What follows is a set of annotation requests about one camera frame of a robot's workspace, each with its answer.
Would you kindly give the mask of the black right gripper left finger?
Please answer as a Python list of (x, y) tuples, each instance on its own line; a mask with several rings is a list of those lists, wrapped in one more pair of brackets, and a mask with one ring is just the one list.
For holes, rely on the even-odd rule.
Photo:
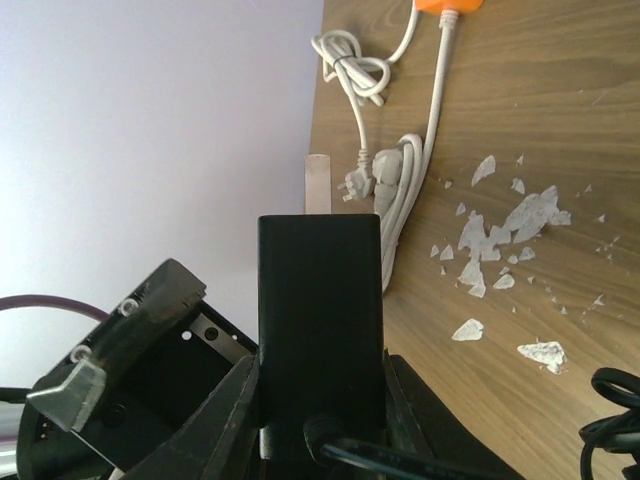
[(243, 357), (185, 424), (124, 477), (242, 479), (258, 431), (258, 374), (256, 357)]

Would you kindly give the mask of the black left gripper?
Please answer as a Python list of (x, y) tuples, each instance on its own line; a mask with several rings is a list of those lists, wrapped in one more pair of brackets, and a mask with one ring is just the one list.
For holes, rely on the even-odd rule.
[[(88, 353), (89, 335), (34, 387), (63, 374)], [(81, 431), (63, 431), (26, 399), (18, 434), (18, 477), (124, 476), (169, 440), (229, 371), (256, 351), (253, 340), (202, 299), (139, 357)]]

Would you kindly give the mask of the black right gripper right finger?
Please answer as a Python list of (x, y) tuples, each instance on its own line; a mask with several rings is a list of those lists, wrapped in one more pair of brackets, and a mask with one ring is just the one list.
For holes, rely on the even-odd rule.
[(520, 479), (476, 438), (400, 355), (384, 353), (386, 434), (396, 451), (431, 463), (422, 479)]

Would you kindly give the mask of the pink plug adapter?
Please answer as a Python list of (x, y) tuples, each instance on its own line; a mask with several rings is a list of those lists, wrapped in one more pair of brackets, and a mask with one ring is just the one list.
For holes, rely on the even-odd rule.
[(331, 214), (331, 160), (328, 155), (311, 154), (304, 160), (304, 212)]

